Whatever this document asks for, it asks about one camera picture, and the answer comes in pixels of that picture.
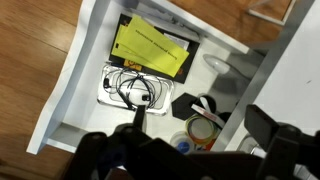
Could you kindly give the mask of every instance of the black cable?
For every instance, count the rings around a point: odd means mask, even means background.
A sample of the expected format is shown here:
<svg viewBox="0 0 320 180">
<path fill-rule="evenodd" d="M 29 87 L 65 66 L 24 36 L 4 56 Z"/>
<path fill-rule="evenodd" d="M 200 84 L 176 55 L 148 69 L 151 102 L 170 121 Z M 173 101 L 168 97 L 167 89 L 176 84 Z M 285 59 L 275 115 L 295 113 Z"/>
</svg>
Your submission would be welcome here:
<svg viewBox="0 0 320 180">
<path fill-rule="evenodd" d="M 114 72 L 117 72 L 117 71 L 120 71 L 119 72 L 119 75 L 118 77 L 116 78 L 116 81 L 115 81 L 115 85 L 110 85 L 110 84 L 105 84 L 109 82 L 109 79 L 107 79 L 107 77 L 111 74 L 111 73 L 114 73 Z M 129 79 L 126 79 L 124 81 L 122 81 L 122 76 L 124 73 L 126 72 L 131 72 L 131 73 L 135 73 L 137 74 L 135 77 L 133 78 L 129 78 Z M 160 99 L 161 97 L 161 94 L 162 94 L 162 84 L 161 84 L 161 81 L 158 77 L 156 76 L 153 76 L 155 77 L 158 81 L 159 81 L 159 85 L 160 85 L 160 92 L 157 95 L 157 90 L 154 86 L 154 84 L 152 82 L 150 82 L 149 80 L 145 79 L 144 76 L 147 76 L 147 75 L 140 75 L 138 72 L 136 71 L 132 71 L 131 69 L 117 69 L 117 70 L 114 70 L 114 71 L 111 71 L 109 73 L 107 73 L 105 75 L 105 79 L 104 79 L 104 90 L 107 92 L 107 93 L 110 93 L 110 94 L 116 94 L 118 93 L 120 95 L 120 97 L 123 99 L 123 101 L 128 105 L 128 107 L 131 109 L 132 108 L 132 105 L 135 105 L 134 103 L 132 103 L 130 101 L 130 93 L 131 93 L 131 90 L 132 89 L 139 89 L 139 90 L 142 90 L 142 91 L 146 91 L 147 94 L 146 95 L 143 95 L 142 97 L 142 100 L 147 100 L 149 101 L 149 104 L 147 106 L 147 108 L 154 108 L 156 102 Z M 141 82 L 146 89 L 143 89 L 143 88 L 134 88 L 134 85 L 137 83 L 137 82 Z M 127 88 L 127 91 L 125 94 L 123 94 L 123 92 L 121 91 L 122 87 L 126 85 L 126 88 Z"/>
</svg>

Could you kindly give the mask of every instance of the white cabinet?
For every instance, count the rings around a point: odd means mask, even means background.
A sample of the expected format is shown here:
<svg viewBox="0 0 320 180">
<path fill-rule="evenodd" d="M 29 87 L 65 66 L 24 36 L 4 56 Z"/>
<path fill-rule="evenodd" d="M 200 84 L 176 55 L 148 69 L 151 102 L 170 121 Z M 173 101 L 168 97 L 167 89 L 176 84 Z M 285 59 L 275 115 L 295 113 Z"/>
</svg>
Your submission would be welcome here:
<svg viewBox="0 0 320 180">
<path fill-rule="evenodd" d="M 74 152 L 85 133 L 102 131 L 111 135 L 117 125 L 133 120 L 132 111 L 99 104 L 97 92 L 119 15 L 124 8 L 136 8 L 139 3 L 168 12 L 200 35 L 201 45 L 190 74 L 184 85 L 175 83 L 173 99 L 183 92 L 195 96 L 211 92 L 218 74 L 207 66 L 202 58 L 203 54 L 212 54 L 224 60 L 231 56 L 238 57 L 238 64 L 252 58 L 261 62 L 263 58 L 244 44 L 168 1 L 84 0 L 69 54 L 39 117 L 28 152 L 37 154 L 46 144 Z M 232 106 L 236 101 L 236 97 L 228 99 Z M 171 110 L 166 116 L 148 115 L 147 118 L 147 134 L 153 138 L 160 137 L 168 142 L 175 132 L 184 130 L 184 121 L 173 118 Z"/>
<path fill-rule="evenodd" d="M 270 49 L 213 150 L 234 151 L 247 135 L 247 104 L 256 104 L 278 122 L 315 135 L 320 130 L 320 1 L 296 3 L 277 43 Z"/>
</svg>

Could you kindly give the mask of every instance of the drawer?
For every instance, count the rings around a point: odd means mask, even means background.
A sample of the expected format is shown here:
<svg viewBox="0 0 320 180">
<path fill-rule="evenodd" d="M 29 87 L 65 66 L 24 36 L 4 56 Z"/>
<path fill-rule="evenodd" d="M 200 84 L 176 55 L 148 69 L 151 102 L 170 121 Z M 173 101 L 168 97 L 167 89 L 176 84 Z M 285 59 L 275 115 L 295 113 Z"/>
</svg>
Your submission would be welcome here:
<svg viewBox="0 0 320 180">
<path fill-rule="evenodd" d="M 194 96 L 210 94 L 217 98 L 220 112 L 234 110 L 242 94 L 216 91 L 218 73 L 208 67 L 203 55 L 211 54 L 228 61 L 251 77 L 263 56 L 168 1 L 83 0 L 70 51 L 40 114 L 27 152 L 37 154 L 45 145 L 75 152 L 84 134 L 101 131 L 111 135 L 117 125 L 133 120 L 133 111 L 99 104 L 97 93 L 119 15 L 125 8 L 136 8 L 140 3 L 167 12 L 200 37 L 188 78 L 185 84 L 174 83 L 172 100 L 184 92 Z M 147 114 L 147 134 L 169 142 L 174 133 L 184 130 L 184 123 L 172 116 L 171 108 L 165 116 Z"/>
</svg>

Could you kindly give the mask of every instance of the yellow paper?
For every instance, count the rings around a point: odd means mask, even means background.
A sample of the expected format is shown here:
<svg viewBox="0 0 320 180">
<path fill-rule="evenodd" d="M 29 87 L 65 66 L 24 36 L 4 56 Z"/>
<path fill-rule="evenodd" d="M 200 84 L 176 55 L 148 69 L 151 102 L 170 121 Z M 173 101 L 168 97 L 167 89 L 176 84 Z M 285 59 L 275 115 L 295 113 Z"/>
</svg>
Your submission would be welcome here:
<svg viewBox="0 0 320 180">
<path fill-rule="evenodd" d="M 130 49 L 128 49 L 126 46 L 118 44 L 119 39 L 121 38 L 121 36 L 123 35 L 124 31 L 126 30 L 127 27 L 120 25 L 119 26 L 119 30 L 115 39 L 115 43 L 114 46 L 112 48 L 112 52 L 111 54 L 115 55 L 115 56 L 119 56 L 122 57 L 124 59 L 136 62 L 138 64 L 141 64 L 143 66 L 149 67 L 151 69 L 154 69 L 156 71 L 162 72 L 163 70 L 159 67 L 157 67 L 156 65 L 150 63 L 148 60 L 136 55 L 133 51 L 131 51 Z"/>
<path fill-rule="evenodd" d="M 158 32 L 139 16 L 133 15 L 129 26 L 118 39 L 121 48 L 127 48 L 136 56 L 130 59 L 143 66 L 168 74 L 176 75 L 189 53 Z"/>
</svg>

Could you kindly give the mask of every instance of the lid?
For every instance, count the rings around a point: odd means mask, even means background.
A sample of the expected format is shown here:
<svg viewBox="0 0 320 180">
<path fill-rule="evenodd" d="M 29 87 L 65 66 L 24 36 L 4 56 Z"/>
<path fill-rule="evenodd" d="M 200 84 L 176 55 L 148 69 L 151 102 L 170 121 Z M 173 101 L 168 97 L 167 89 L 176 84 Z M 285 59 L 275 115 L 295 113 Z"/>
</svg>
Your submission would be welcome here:
<svg viewBox="0 0 320 180">
<path fill-rule="evenodd" d="M 175 133 L 170 140 L 170 144 L 182 154 L 188 154 L 195 149 L 195 144 L 184 131 Z"/>
</svg>

